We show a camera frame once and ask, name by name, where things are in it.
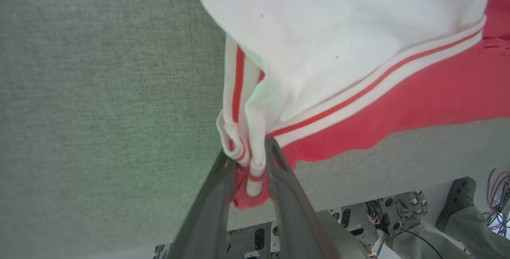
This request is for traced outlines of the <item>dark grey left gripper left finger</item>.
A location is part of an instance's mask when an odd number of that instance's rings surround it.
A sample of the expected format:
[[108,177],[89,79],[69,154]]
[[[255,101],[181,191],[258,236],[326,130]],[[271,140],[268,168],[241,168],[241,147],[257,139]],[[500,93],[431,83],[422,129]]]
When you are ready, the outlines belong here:
[[228,209],[236,193],[237,163],[220,150],[167,259],[218,259],[224,253]]

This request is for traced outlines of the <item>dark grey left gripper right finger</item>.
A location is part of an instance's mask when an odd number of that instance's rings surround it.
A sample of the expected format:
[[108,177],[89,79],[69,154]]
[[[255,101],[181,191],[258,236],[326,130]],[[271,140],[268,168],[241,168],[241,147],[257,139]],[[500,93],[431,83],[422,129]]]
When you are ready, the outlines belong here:
[[279,226],[280,259],[341,259],[273,137],[265,138],[267,186]]

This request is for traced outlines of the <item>red and white striped shirt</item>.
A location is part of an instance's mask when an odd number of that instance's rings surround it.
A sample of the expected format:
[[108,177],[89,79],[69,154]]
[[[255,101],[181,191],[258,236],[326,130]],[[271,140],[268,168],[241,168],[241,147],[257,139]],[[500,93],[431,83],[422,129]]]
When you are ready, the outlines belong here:
[[239,210],[294,169],[390,134],[510,118],[510,0],[200,0],[226,33],[225,153]]

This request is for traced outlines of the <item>grey fabric sofa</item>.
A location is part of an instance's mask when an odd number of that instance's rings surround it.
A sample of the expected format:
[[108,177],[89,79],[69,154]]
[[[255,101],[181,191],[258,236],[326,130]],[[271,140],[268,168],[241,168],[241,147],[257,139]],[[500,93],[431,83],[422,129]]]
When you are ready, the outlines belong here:
[[[226,33],[200,0],[0,0],[0,259],[173,241],[222,148]],[[313,207],[510,161],[510,118],[399,131],[294,168]],[[228,229],[275,219],[268,199]]]

